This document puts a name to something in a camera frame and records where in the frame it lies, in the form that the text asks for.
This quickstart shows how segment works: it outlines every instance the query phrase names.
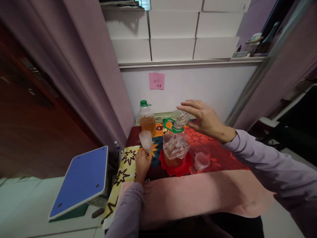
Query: pink sticky note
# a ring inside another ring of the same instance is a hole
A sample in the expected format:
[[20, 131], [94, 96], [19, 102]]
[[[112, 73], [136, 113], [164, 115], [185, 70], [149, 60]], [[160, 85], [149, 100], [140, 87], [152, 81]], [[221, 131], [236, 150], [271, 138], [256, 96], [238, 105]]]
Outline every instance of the pink sticky note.
[[149, 73], [150, 89], [164, 90], [165, 74]]

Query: red plate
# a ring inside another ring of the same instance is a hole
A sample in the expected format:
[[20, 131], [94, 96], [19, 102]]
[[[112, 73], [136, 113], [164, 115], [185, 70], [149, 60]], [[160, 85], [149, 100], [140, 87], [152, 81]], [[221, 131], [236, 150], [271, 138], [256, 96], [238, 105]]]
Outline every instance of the red plate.
[[165, 161], [163, 158], [163, 153], [164, 153], [164, 151], [161, 150], [161, 155], [159, 156], [158, 159], [161, 162], [162, 169], [165, 169], [167, 171], [168, 175], [170, 175], [170, 176], [176, 175], [177, 177], [181, 177], [183, 174], [189, 173], [189, 168], [193, 165], [192, 156], [190, 155], [190, 153], [187, 152], [186, 157], [185, 157], [185, 161], [180, 167], [172, 167], [172, 168], [168, 167], [165, 164]]

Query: floor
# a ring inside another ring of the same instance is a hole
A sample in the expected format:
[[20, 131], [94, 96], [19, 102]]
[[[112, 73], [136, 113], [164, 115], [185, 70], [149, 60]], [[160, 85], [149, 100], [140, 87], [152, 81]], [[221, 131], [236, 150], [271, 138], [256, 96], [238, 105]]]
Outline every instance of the floor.
[[[294, 159], [315, 166], [285, 149]], [[0, 237], [10, 238], [102, 238], [101, 216], [92, 219], [98, 208], [89, 206], [83, 217], [48, 223], [48, 214], [63, 177], [40, 180], [34, 177], [0, 180]], [[269, 238], [303, 238], [290, 214], [275, 203], [262, 215], [264, 235]]]

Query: blue board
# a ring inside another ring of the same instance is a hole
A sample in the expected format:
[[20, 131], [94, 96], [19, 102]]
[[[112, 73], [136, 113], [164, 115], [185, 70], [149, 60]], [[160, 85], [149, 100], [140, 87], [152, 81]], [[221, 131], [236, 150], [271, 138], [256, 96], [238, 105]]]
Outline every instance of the blue board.
[[49, 219], [55, 219], [103, 194], [106, 188], [107, 160], [108, 146], [72, 159]]

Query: chair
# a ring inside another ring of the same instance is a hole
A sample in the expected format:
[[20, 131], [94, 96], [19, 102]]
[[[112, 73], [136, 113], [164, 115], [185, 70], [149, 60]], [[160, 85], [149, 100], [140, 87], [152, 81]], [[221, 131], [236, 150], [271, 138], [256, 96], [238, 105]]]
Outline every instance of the chair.
[[305, 160], [317, 166], [317, 86], [313, 86], [304, 97], [286, 112], [280, 123], [264, 138], [280, 144], [274, 147], [280, 151], [289, 148]]

